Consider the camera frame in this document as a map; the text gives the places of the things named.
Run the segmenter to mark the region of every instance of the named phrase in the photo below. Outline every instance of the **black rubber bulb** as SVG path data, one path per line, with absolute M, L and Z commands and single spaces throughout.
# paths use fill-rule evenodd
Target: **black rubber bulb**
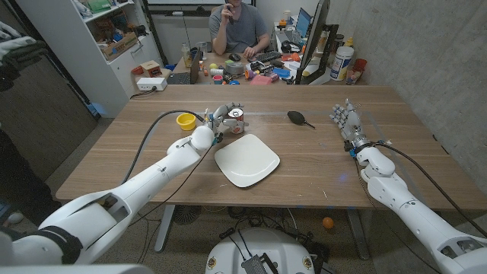
M 291 122 L 295 123 L 296 125 L 309 125 L 310 127 L 314 128 L 315 127 L 308 122 L 306 122 L 306 119 L 304 118 L 303 114 L 299 113 L 298 111 L 288 111 L 288 117 L 291 120 Z

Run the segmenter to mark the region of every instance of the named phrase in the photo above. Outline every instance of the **white plate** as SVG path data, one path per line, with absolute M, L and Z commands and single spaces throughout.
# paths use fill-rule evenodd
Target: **white plate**
M 255 135 L 247 134 L 220 148 L 215 161 L 235 186 L 248 187 L 267 177 L 281 159 Z

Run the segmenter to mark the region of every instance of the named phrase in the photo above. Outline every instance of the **table leg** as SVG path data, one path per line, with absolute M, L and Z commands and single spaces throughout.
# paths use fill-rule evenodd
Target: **table leg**
M 173 221 L 173 213 L 175 205 L 166 205 L 164 213 L 161 219 L 161 226 L 159 227 L 158 239 L 155 241 L 155 252 L 162 252 L 164 244 L 166 243 L 167 236 L 169 234 L 170 224 Z
M 347 209 L 347 216 L 349 217 L 350 228 L 352 229 L 352 235 L 355 239 L 358 257 L 362 260 L 368 260 L 371 256 L 368 252 L 364 230 L 362 229 L 362 223 L 360 222 L 360 217 L 358 216 L 358 210 Z

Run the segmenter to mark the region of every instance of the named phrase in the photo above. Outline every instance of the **laptop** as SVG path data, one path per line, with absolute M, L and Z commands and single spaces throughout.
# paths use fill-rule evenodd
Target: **laptop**
M 191 63 L 191 71 L 184 73 L 173 73 L 167 78 L 167 84 L 196 84 L 199 75 L 199 58 L 201 51 L 195 54 L 195 58 Z
M 298 22 L 296 23 L 296 30 L 301 31 L 301 38 L 306 37 L 307 27 L 310 25 L 311 15 L 309 15 L 303 8 L 299 10 Z M 292 41 L 293 30 L 284 30 L 284 34 L 278 33 L 279 40 L 284 42 L 286 40 Z

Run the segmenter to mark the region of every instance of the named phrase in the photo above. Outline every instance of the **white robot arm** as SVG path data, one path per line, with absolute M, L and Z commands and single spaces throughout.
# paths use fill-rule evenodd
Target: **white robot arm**
M 218 126 L 240 104 L 219 107 L 167 156 L 121 186 L 74 199 L 52 213 L 39 231 L 13 243 L 0 235 L 4 260 L 11 266 L 92 263 L 125 232 L 135 214 L 170 180 L 192 167 L 220 139 Z
M 357 158 L 361 178 L 368 183 L 374 199 L 393 210 L 409 230 L 421 241 L 443 274 L 485 273 L 487 240 L 456 230 L 429 207 L 415 198 L 395 170 L 394 163 L 384 156 L 361 129 L 355 107 L 347 99 L 346 107 L 336 105 L 330 118 L 341 129 L 345 150 Z

